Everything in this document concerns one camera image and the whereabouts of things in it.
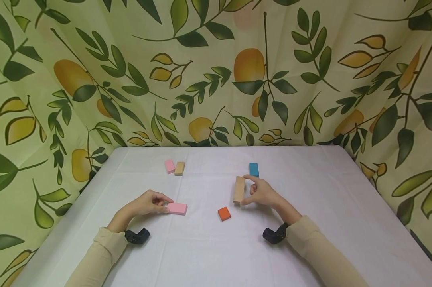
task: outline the yellow lemon print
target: yellow lemon print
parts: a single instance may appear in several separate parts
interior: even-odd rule
[[[355,125],[361,124],[364,120],[364,115],[360,111],[354,110],[348,117],[343,120],[334,131],[334,136],[355,132]]]
[[[189,133],[196,142],[201,142],[209,138],[212,126],[208,118],[196,118],[189,124]]]
[[[233,65],[236,82],[262,80],[265,75],[264,55],[255,48],[239,52]]]
[[[254,103],[252,104],[252,108],[251,108],[251,114],[253,115],[253,117],[256,117],[256,118],[259,116],[259,109],[258,109],[259,100],[260,100],[260,97],[257,97],[254,100]]]
[[[96,102],[96,107],[98,108],[98,111],[99,111],[102,115],[104,115],[105,117],[108,117],[108,118],[112,118],[112,116],[109,114],[109,112],[107,112],[107,109],[106,109],[106,107],[103,105],[101,99],[97,100],[97,102]]]
[[[74,179],[78,182],[87,181],[91,172],[88,152],[84,149],[77,149],[72,154],[72,171]]]
[[[59,60],[53,66],[56,78],[68,94],[74,96],[75,91],[84,85],[92,85],[91,76],[77,63],[70,60]]]

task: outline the blue block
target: blue block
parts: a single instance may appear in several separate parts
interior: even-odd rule
[[[259,167],[257,163],[249,163],[249,174],[259,177]]]

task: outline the beige sleeve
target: beige sleeve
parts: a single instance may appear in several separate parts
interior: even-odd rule
[[[112,233],[101,227],[65,287],[101,287],[127,244],[125,232]]]
[[[308,216],[303,216],[286,229],[286,239],[310,263],[327,287],[368,286]]]

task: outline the curtain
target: curtain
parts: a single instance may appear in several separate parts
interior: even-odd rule
[[[115,148],[227,145],[341,145],[432,261],[432,0],[0,0],[0,286]]]

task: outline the pink block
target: pink block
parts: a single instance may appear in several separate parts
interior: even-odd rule
[[[174,163],[173,163],[173,160],[167,159],[165,161],[165,167],[166,167],[166,171],[168,172],[168,174],[173,173],[174,172]]]
[[[187,205],[184,203],[168,203],[170,214],[185,215],[187,212]]]

